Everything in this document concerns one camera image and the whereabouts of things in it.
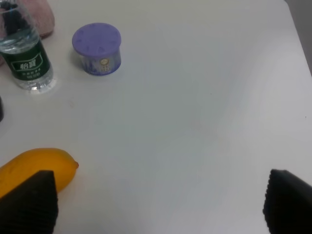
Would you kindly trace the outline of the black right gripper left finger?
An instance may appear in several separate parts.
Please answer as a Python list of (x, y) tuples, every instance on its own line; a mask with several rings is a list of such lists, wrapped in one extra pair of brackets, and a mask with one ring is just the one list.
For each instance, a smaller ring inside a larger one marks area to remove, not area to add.
[(0, 198), (2, 234), (52, 234), (59, 213), (53, 171), (38, 171)]

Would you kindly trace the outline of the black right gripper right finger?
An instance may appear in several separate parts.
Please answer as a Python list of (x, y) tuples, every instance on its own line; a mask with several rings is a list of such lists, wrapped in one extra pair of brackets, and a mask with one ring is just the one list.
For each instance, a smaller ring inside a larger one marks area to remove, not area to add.
[(312, 232), (312, 187), (287, 170), (272, 169), (263, 215), (271, 234)]

